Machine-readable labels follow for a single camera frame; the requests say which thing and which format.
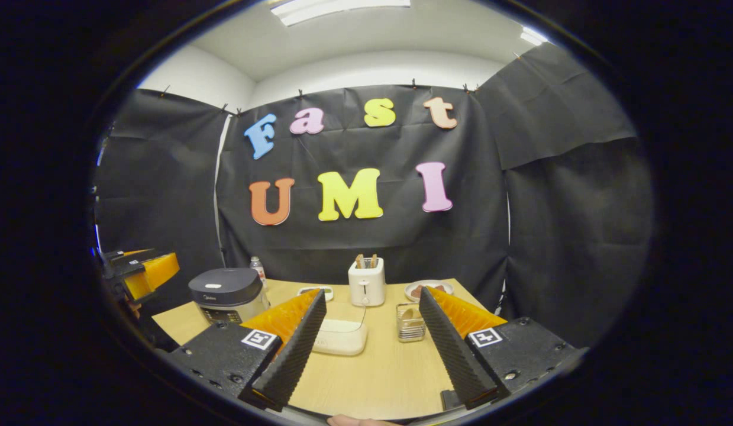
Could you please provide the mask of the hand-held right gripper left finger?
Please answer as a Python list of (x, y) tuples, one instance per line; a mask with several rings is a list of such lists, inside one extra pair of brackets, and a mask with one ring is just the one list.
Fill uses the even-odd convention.
[(307, 291), (236, 324), (218, 321), (172, 351), (204, 385), (260, 409), (288, 404), (327, 313), (325, 292)]

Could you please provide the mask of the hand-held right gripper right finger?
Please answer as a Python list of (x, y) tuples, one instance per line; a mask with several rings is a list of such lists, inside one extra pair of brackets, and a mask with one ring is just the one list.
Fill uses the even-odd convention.
[(529, 390), (580, 356), (534, 319), (506, 321), (439, 289), (423, 288), (419, 311), (467, 409)]

